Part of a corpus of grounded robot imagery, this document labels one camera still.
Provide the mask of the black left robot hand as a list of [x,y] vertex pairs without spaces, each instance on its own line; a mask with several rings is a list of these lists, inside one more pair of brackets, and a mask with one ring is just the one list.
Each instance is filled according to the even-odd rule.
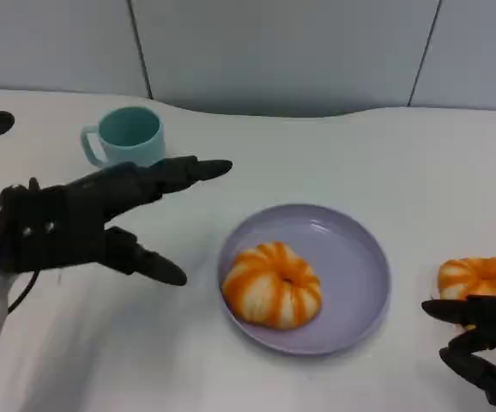
[[175,157],[150,167],[120,163],[67,185],[36,179],[0,194],[0,270],[20,274],[97,263],[126,275],[184,286],[187,275],[137,237],[107,224],[134,208],[228,173],[227,160]]

